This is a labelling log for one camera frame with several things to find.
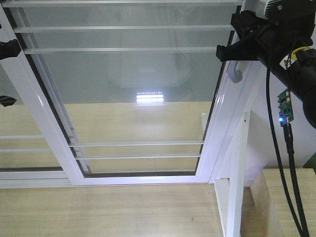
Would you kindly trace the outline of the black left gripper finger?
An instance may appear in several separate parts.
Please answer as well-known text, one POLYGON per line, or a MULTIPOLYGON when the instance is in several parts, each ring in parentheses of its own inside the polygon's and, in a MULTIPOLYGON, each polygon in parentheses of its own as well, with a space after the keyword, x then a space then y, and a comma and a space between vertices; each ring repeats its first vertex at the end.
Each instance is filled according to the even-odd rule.
POLYGON ((0 104, 4 107, 12 106, 16 103, 16 99, 10 96, 1 95, 0 96, 0 104))
POLYGON ((0 59, 17 57, 21 52, 21 47, 17 39, 8 42, 0 42, 0 59))

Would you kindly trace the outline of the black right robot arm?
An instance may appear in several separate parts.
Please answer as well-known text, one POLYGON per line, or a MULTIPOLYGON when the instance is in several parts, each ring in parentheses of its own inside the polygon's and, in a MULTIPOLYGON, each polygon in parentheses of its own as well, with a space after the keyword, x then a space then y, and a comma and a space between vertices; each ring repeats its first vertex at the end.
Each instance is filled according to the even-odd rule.
POLYGON ((216 56, 225 61, 260 61, 303 103, 312 127, 316 125, 316 50, 312 48, 314 12, 276 24, 245 10, 234 13, 231 25, 239 40, 217 46, 216 56))

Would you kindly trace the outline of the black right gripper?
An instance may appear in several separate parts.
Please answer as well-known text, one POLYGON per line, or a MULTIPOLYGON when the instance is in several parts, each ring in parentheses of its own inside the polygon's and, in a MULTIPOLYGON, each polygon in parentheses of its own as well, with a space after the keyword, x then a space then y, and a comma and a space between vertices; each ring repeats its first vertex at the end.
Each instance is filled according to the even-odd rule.
POLYGON ((216 57, 220 61, 260 61, 270 68, 276 64, 290 68, 294 63, 310 67, 314 63, 314 10, 267 9, 266 13, 234 13, 231 25, 240 41, 218 45, 216 57), (253 39, 254 53, 250 50, 253 39))

